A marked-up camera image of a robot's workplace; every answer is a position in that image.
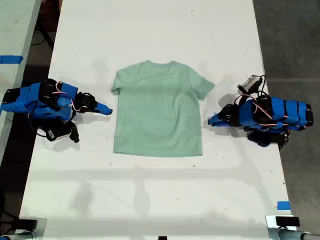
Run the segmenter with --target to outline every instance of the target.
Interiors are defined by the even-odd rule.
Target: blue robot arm
[[[213,127],[243,126],[245,131],[250,132],[249,140],[262,147],[278,143],[281,149],[289,139],[290,130],[301,131],[313,125],[313,112],[307,103],[282,100],[270,97],[263,90],[259,91],[261,83],[260,77],[253,84],[255,90],[238,86],[241,93],[239,104],[234,101],[234,104],[226,105],[221,112],[208,120],[208,124]],[[253,98],[252,93],[261,94]]]
[[[53,79],[8,89],[1,103],[2,110],[27,114],[31,128],[43,129],[46,136],[41,136],[49,141],[69,136],[74,142],[79,141],[77,127],[71,121],[76,113],[92,112],[106,116],[112,113],[112,109],[97,102],[90,93],[78,93],[77,87]]]

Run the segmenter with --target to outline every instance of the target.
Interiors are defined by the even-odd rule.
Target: white table
[[[7,89],[21,86],[41,0],[0,0],[0,55],[23,56],[18,64],[0,64],[0,101]],[[0,164],[12,125],[12,113],[0,116]]]
[[[276,207],[288,200],[276,145],[220,128],[202,130],[201,157],[113,153],[116,71],[145,60],[214,82],[201,114],[219,112],[264,73],[252,1],[64,0],[49,77],[114,111],[77,116],[79,144],[36,138],[20,217],[47,219],[45,240],[268,239],[265,215],[290,214]]]

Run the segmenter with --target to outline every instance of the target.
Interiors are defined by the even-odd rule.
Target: gray floor
[[[314,126],[292,132],[280,154],[292,212],[301,230],[320,235],[320,0],[253,2],[269,93],[314,112]],[[46,42],[30,48],[28,64],[50,61]]]

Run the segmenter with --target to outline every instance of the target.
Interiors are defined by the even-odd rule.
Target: shirt sleeve
[[[195,91],[196,96],[199,100],[204,100],[206,95],[214,88],[214,84],[204,77],[200,76],[192,68],[189,69],[189,79],[191,87]]]
[[[111,92],[113,95],[119,95],[120,89],[124,86],[124,80],[126,78],[126,75],[123,70],[119,70],[116,73],[115,79],[113,81],[113,86],[111,88]]]

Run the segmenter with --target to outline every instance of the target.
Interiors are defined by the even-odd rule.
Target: t-shirt
[[[114,152],[150,157],[201,156],[199,100],[214,84],[191,67],[150,60],[116,74]]]

